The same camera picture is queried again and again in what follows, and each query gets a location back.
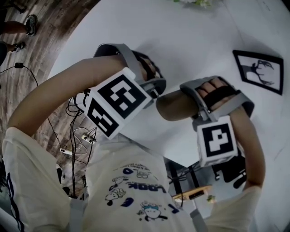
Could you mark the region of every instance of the shoe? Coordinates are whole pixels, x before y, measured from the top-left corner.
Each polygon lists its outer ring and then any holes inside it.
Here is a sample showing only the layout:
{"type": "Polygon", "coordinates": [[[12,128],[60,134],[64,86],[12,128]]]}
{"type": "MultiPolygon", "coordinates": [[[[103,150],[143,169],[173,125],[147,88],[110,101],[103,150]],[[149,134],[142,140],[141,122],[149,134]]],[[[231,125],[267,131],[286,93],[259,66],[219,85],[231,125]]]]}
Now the shoe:
{"type": "Polygon", "coordinates": [[[24,47],[25,47],[25,43],[16,43],[16,44],[14,44],[14,46],[15,46],[15,48],[14,48],[14,50],[13,51],[11,51],[11,52],[19,52],[20,50],[22,50],[24,47]]]}
{"type": "Polygon", "coordinates": [[[27,28],[27,35],[34,36],[36,34],[36,22],[37,17],[34,14],[31,14],[27,17],[26,21],[26,28],[27,28]]]}

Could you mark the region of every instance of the white table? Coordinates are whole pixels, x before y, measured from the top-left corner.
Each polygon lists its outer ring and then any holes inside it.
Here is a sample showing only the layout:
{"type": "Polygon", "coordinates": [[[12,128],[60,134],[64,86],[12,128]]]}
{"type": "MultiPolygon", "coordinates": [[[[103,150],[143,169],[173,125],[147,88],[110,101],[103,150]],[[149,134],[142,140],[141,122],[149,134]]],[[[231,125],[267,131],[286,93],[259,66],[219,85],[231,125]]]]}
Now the white table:
{"type": "MultiPolygon", "coordinates": [[[[214,6],[204,10],[170,0],[102,0],[74,30],[49,77],[93,57],[102,43],[125,43],[159,66],[167,80],[166,92],[177,90],[185,81],[220,75],[255,102],[253,117],[258,124],[270,126],[283,99],[242,82],[232,50],[283,55],[286,40],[273,26],[286,29],[287,25],[273,25],[273,11],[267,9],[275,9],[276,4],[280,3],[214,0],[214,6]]],[[[166,121],[155,105],[139,113],[121,132],[183,166],[199,160],[191,120],[166,121]]]]}

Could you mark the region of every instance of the framed picture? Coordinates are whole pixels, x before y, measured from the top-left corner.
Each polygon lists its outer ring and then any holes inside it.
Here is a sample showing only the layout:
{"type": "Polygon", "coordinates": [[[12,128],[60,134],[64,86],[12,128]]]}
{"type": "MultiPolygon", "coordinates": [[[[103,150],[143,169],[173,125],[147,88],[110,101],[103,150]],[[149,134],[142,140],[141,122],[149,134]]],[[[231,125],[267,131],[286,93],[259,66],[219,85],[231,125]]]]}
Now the framed picture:
{"type": "Polygon", "coordinates": [[[242,81],[282,95],[283,59],[260,53],[234,50],[242,81]]]}

